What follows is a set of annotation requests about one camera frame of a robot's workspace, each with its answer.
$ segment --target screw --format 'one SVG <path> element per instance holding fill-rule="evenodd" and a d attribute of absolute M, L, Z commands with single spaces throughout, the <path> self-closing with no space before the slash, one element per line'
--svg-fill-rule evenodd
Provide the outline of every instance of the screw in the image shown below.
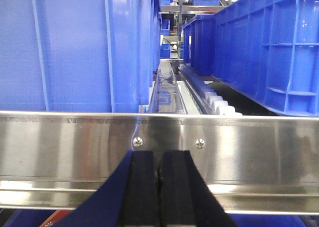
<path fill-rule="evenodd" d="M 203 140 L 203 139 L 198 139 L 198 140 L 196 140 L 196 147 L 197 148 L 203 148 L 204 147 L 204 145 L 205 145 L 205 141 Z"/>
<path fill-rule="evenodd" d="M 139 147 L 142 145 L 143 145 L 143 139 L 141 139 L 140 137 L 135 137 L 133 140 L 133 146 Z"/>

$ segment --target white roller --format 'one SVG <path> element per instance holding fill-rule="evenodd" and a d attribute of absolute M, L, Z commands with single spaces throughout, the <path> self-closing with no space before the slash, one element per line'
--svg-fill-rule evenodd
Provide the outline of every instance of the white roller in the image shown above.
<path fill-rule="evenodd" d="M 219 106 L 228 106 L 228 102 L 225 101 L 225 100 L 214 100 L 212 103 L 211 103 L 211 108 L 213 109 L 213 112 L 215 112 L 217 114 L 217 108 Z"/>
<path fill-rule="evenodd" d="M 207 101 L 209 101 L 209 97 L 210 96 L 217 96 L 217 93 L 215 93 L 215 92 L 206 92 L 205 93 L 205 99 L 207 100 Z"/>
<path fill-rule="evenodd" d="M 208 101 L 209 101 L 209 105 L 211 106 L 212 105 L 212 102 L 213 101 L 222 101 L 223 100 L 223 98 L 221 97 L 221 96 L 218 96 L 218 95 L 216 95 L 216 96 L 209 96 L 208 97 Z"/>
<path fill-rule="evenodd" d="M 218 106 L 216 109 L 217 115 L 232 115 L 235 113 L 236 110 L 233 106 Z"/>

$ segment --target metal shelf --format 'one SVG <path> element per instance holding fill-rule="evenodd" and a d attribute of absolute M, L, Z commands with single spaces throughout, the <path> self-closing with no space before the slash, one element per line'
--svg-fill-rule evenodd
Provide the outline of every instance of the metal shelf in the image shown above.
<path fill-rule="evenodd" d="M 221 5 L 211 5 L 211 6 L 201 6 L 201 5 L 183 5 L 183 14 L 214 14 L 223 10 L 226 6 Z M 178 5 L 161 5 L 162 13 L 179 13 Z"/>

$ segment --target metal frame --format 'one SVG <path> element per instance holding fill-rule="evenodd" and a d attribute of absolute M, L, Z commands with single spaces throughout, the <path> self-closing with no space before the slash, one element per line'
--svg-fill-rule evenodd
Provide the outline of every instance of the metal frame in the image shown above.
<path fill-rule="evenodd" d="M 306 117 L 0 112 L 0 207 L 73 209 L 127 150 L 189 150 L 229 213 L 319 214 L 318 132 Z"/>
<path fill-rule="evenodd" d="M 214 14 L 221 10 L 223 10 L 226 6 L 221 5 L 211 5 L 211 6 L 204 6 L 204 5 L 184 5 L 182 8 L 183 14 Z M 179 13 L 179 6 L 178 5 L 161 5 L 160 7 L 161 13 Z"/>

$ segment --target conveyor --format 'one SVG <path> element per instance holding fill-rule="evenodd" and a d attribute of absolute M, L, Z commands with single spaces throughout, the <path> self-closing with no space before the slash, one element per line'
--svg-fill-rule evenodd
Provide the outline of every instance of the conveyor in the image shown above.
<path fill-rule="evenodd" d="M 227 213 L 319 214 L 319 118 L 185 114 L 208 102 L 180 77 L 162 61 L 149 113 L 2 111 L 0 207 L 72 210 L 128 151 L 187 150 Z"/>

